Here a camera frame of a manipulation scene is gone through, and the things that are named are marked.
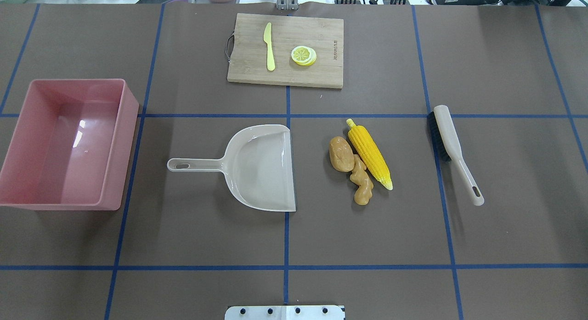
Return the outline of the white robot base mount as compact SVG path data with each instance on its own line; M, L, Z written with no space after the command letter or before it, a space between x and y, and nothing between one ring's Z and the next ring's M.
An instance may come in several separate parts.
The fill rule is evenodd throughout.
M227 308L225 320L345 320L338 305L261 305Z

